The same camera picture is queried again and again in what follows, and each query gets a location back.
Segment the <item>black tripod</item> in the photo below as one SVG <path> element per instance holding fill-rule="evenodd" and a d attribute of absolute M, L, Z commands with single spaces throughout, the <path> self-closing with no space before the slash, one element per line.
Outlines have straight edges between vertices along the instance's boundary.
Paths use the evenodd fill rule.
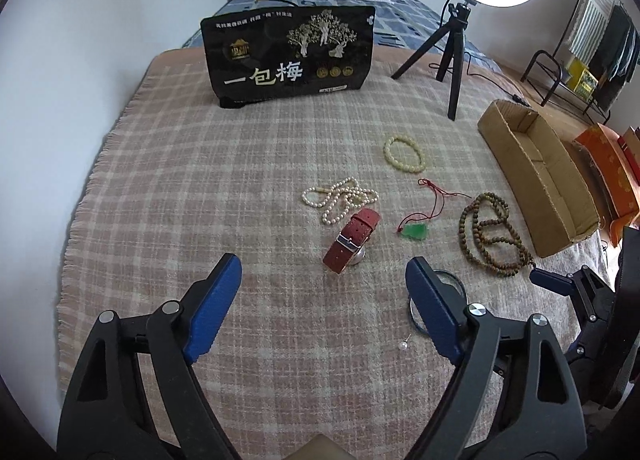
<path fill-rule="evenodd" d="M 404 64 L 402 64 L 392 78 L 398 80 L 405 72 L 416 64 L 422 56 L 436 46 L 442 38 L 447 38 L 444 52 L 440 57 L 440 63 L 436 72 L 436 80 L 442 82 L 448 70 L 452 71 L 447 117 L 451 121 L 457 118 L 458 101 L 462 83 L 462 66 L 464 62 L 464 35 L 469 25 L 471 14 L 470 6 L 465 2 L 457 5 L 448 5 L 449 20 L 438 27 L 416 52 L 414 52 Z"/>

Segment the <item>pearl stud earring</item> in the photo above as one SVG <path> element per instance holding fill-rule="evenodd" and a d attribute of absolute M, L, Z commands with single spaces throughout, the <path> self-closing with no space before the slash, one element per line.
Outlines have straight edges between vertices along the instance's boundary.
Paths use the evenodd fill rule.
<path fill-rule="evenodd" d="M 401 340 L 398 344 L 398 348 L 401 352 L 407 352 L 410 347 L 412 335 L 406 336 L 405 339 Z"/>

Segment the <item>black snack bag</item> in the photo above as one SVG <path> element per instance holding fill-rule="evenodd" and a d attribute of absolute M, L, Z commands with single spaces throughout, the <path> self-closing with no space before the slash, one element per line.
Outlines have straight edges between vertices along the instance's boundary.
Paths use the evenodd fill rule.
<path fill-rule="evenodd" d="M 359 90 L 369 75 L 375 8 L 278 6 L 207 17 L 210 84 L 224 108 Z"/>

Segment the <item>pink plaid blanket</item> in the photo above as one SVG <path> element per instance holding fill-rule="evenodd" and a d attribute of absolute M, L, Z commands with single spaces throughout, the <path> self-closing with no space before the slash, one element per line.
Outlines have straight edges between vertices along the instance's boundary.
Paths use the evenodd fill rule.
<path fill-rule="evenodd" d="M 232 252 L 241 288 L 194 370 L 240 455 L 280 459 L 324 434 L 359 459 L 399 459 L 452 368 L 407 316 L 405 268 L 420 255 L 492 313 L 547 316 L 578 332 L 566 298 L 526 274 L 465 260 L 460 213 L 491 191 L 513 200 L 478 119 L 504 85 L 477 72 L 449 88 L 430 66 L 399 80 L 399 50 L 374 54 L 358 91 L 223 109 L 203 55 L 157 56 L 107 136 L 70 227 L 58 302 L 58 376 L 70 381 L 96 316 L 178 299 Z M 323 257 L 362 208 L 380 223 L 341 274 Z M 412 335 L 409 350 L 398 344 Z"/>

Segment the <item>red strap watch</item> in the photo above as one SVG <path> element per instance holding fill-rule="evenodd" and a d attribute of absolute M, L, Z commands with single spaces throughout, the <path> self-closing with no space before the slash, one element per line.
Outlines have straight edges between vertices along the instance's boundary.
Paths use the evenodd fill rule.
<path fill-rule="evenodd" d="M 330 271 L 341 274 L 357 255 L 362 255 L 380 220 L 380 213 L 370 208 L 362 208 L 353 214 L 326 251 L 322 263 Z"/>

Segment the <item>black clothes rack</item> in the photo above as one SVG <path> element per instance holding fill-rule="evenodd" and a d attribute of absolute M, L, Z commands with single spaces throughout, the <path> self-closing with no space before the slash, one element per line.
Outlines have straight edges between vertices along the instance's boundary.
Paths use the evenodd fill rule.
<path fill-rule="evenodd" d="M 521 76 L 541 106 L 612 122 L 639 73 L 639 0 L 575 0 L 552 49 L 535 52 Z"/>

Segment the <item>orange gift box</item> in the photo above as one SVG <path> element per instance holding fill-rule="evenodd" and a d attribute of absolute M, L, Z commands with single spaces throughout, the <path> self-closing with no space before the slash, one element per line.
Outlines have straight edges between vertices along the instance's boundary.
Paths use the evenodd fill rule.
<path fill-rule="evenodd" d="M 596 123 L 565 142 L 597 207 L 601 233 L 613 247 L 622 242 L 625 227 L 639 224 L 639 182 L 619 138 Z"/>

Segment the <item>cardboard box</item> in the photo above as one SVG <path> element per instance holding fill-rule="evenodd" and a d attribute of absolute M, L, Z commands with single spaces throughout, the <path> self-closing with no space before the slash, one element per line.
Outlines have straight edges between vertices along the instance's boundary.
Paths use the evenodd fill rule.
<path fill-rule="evenodd" d="M 559 253 L 599 228 L 585 180 L 541 114 L 495 100 L 477 128 L 511 186 L 538 257 Z"/>

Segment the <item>round magnifier lens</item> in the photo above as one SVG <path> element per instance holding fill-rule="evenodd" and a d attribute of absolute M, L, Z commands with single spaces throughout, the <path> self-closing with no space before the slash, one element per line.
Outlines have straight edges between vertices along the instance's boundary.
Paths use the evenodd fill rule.
<path fill-rule="evenodd" d="M 458 295 L 461 295 L 463 300 L 466 300 L 468 298 L 466 296 L 464 284 L 458 276 L 448 271 L 444 271 L 443 269 L 435 269 L 434 273 L 445 286 L 454 289 L 454 291 L 456 291 Z M 416 330 L 419 335 L 425 338 L 430 337 L 426 328 L 426 324 L 424 324 L 418 308 L 416 307 L 416 303 L 414 303 L 411 297 L 408 297 L 408 317 L 413 329 Z"/>

